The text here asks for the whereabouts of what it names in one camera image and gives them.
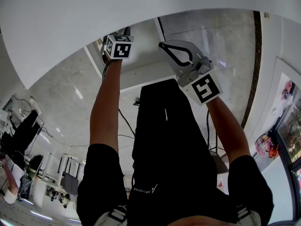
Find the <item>white shirt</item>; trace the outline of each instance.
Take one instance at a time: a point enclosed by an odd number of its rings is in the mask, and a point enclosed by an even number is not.
[[[11,174],[13,175],[16,184],[18,186],[18,188],[20,188],[20,184],[21,184],[21,177],[24,175],[24,171],[16,164],[14,164],[14,162],[10,159],[9,156],[5,156],[6,158],[6,166],[8,167],[8,169],[11,171]],[[5,193],[5,196],[3,196],[3,199],[5,202],[7,203],[14,203],[17,200],[17,195],[13,195],[9,190],[8,190],[8,186],[9,186],[9,182],[7,180],[7,175],[4,171],[3,168],[0,168],[0,189]]]

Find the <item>black sleeve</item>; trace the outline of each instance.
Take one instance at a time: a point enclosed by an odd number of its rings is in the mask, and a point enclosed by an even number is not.
[[[82,225],[93,226],[102,214],[126,204],[118,153],[107,145],[91,145],[78,188],[77,213]]]
[[[274,204],[273,194],[251,156],[236,158],[230,165],[228,177],[229,196],[237,206],[255,211],[261,226],[268,224]]]

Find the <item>person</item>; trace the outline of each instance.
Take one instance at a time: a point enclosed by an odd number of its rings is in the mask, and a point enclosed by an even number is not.
[[[216,164],[174,79],[142,87],[127,199],[117,137],[121,63],[111,62],[91,112],[77,198],[82,225],[267,225],[272,192],[240,124],[219,97],[206,104],[230,162],[226,195],[217,189]]]
[[[34,98],[30,99],[33,110],[16,129],[11,140],[8,134],[3,134],[1,142],[2,153],[0,161],[0,199],[12,204],[17,200],[17,194],[21,185],[21,178],[24,175],[24,154],[25,150],[39,133],[40,125],[36,119],[42,111]]]

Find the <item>gray floor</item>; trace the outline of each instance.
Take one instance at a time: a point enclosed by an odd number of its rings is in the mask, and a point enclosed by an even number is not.
[[[241,122],[253,76],[253,12],[235,9],[199,10],[165,16],[161,21],[167,40],[191,41],[212,60],[223,89],[221,98]],[[63,153],[86,157],[87,148],[69,145],[89,143],[89,118],[100,84],[100,78],[84,49],[81,49],[45,74],[28,91],[23,89],[15,94],[16,97],[27,100],[29,96],[35,97],[43,110],[41,119],[49,133],[57,141],[67,144],[62,145],[44,133],[46,139],[37,137],[32,149],[34,154],[55,150],[58,158]],[[138,108],[133,103],[137,97],[139,92],[121,97],[119,103],[133,129],[138,113]],[[191,99],[190,104],[206,138],[206,106],[199,107]],[[16,102],[15,109],[17,112],[21,109],[22,114],[24,106]],[[132,136],[121,117],[119,134]],[[211,120],[210,134],[210,143],[214,146],[215,130]],[[133,142],[131,138],[119,137],[120,164],[127,175],[133,173]]]

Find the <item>curved white surface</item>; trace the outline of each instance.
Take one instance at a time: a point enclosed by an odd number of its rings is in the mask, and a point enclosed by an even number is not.
[[[70,54],[112,31],[200,8],[259,10],[301,23],[301,0],[0,0],[0,27],[29,88]]]

